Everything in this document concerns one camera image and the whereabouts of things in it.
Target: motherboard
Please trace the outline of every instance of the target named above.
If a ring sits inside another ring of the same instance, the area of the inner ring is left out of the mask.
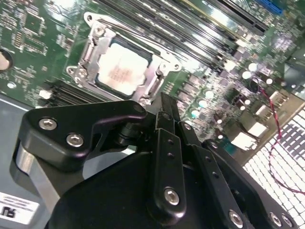
[[[301,84],[291,79],[302,75],[304,10],[301,0],[0,0],[0,93],[39,108],[146,106],[165,92],[200,140],[255,149],[269,101],[280,109]]]

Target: black arm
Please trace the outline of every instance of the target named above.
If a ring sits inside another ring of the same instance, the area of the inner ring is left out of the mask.
[[[173,98],[147,110],[120,101],[25,114],[14,162],[52,212],[48,229],[297,228],[216,142],[199,142]],[[134,154],[82,178],[87,159],[129,145]]]

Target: cpu socket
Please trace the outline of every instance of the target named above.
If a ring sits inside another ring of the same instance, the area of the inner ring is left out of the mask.
[[[151,101],[168,73],[181,70],[170,50],[133,28],[91,12],[84,19],[91,31],[78,65],[67,67],[79,86],[112,101]]]

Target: gray metal panel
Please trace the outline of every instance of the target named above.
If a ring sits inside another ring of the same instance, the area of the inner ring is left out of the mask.
[[[42,199],[18,186],[10,175],[10,163],[21,119],[29,109],[31,107],[0,94],[0,192],[37,202],[40,206],[31,224],[23,225],[0,219],[0,229],[43,229],[50,218]],[[114,152],[91,159],[84,165],[83,176],[89,178],[126,156],[125,153]]]
[[[37,202],[40,206],[31,224],[0,219],[0,229],[43,229],[50,217],[42,199],[18,186],[10,176],[10,162],[21,118],[28,109],[30,107],[0,95],[0,192]]]

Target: capacitor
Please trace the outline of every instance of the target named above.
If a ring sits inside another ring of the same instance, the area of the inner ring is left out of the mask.
[[[253,93],[258,93],[259,92],[259,85],[258,85],[258,79],[257,78],[253,78],[250,80],[250,82],[248,83],[247,85],[247,89],[250,91],[250,92],[253,92]]]
[[[12,55],[8,51],[0,49],[0,72],[9,70],[12,66]]]
[[[203,98],[199,98],[197,103],[201,108],[206,108],[208,106],[208,103]]]
[[[269,78],[267,75],[265,74],[259,74],[259,77],[261,78],[262,81],[264,81],[266,84],[271,85],[273,80],[271,78]]]
[[[254,63],[254,62],[249,61],[249,62],[246,63],[246,68],[251,72],[256,72],[257,67],[258,67],[257,64]]]
[[[211,90],[205,90],[204,95],[205,95],[205,98],[207,98],[207,99],[213,99],[214,98],[214,92],[211,91]]]
[[[245,105],[249,105],[251,103],[251,100],[248,99],[246,96],[242,96],[240,98],[240,100],[245,104]]]
[[[200,111],[198,111],[196,108],[191,108],[190,109],[191,115],[193,118],[198,118],[200,115]]]
[[[214,114],[213,119],[215,120],[216,123],[221,124],[223,123],[222,117],[219,114]]]
[[[237,100],[236,104],[235,104],[238,109],[240,109],[241,111],[244,111],[246,109],[245,104],[241,101],[241,100]]]
[[[244,80],[247,80],[247,79],[250,79],[252,74],[250,71],[247,71],[246,69],[242,69],[240,72],[239,72],[239,75],[244,79]]]
[[[222,133],[218,128],[215,129],[215,134],[216,134],[216,137],[217,137],[218,139],[223,139],[223,138],[224,138],[223,133]]]

